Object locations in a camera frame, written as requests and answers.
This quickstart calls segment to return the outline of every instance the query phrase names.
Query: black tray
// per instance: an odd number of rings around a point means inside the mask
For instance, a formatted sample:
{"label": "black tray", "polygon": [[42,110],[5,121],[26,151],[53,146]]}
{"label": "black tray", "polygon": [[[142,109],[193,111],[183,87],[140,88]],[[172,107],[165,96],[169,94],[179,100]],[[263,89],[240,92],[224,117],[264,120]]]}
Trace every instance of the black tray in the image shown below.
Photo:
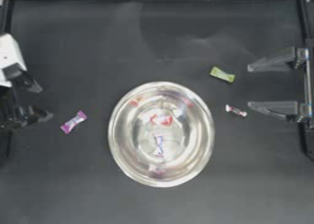
{"label": "black tray", "polygon": [[[303,73],[247,73],[247,64],[304,45],[295,0],[9,0],[4,30],[20,42],[54,118],[16,132],[0,171],[0,222],[305,223],[314,164],[295,124],[248,111],[249,100],[304,99]],[[233,84],[208,76],[216,65]],[[193,180],[142,186],[114,164],[112,108],[138,84],[193,90],[216,125],[212,159]],[[247,110],[247,118],[224,111]],[[65,135],[60,125],[88,120]]]}

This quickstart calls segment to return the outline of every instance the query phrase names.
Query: pink candy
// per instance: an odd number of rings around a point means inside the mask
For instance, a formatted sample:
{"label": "pink candy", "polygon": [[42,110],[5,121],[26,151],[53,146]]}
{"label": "pink candy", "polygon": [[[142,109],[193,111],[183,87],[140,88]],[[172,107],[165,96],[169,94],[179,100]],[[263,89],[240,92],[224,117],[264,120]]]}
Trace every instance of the pink candy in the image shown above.
{"label": "pink candy", "polygon": [[72,118],[62,126],[61,126],[61,130],[68,134],[73,128],[81,123],[84,122],[84,120],[86,119],[85,114],[78,111],[77,115],[74,118]]}

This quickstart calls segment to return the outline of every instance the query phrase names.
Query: stainless steel bowl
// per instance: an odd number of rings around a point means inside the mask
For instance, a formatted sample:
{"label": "stainless steel bowl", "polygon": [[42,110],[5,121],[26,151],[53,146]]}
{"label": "stainless steel bowl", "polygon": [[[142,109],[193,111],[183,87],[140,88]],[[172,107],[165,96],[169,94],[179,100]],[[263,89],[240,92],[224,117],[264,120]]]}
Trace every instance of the stainless steel bowl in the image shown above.
{"label": "stainless steel bowl", "polygon": [[213,135],[205,104],[179,84],[136,87],[112,111],[112,157],[125,175],[144,185],[169,187],[193,178],[209,160]]}

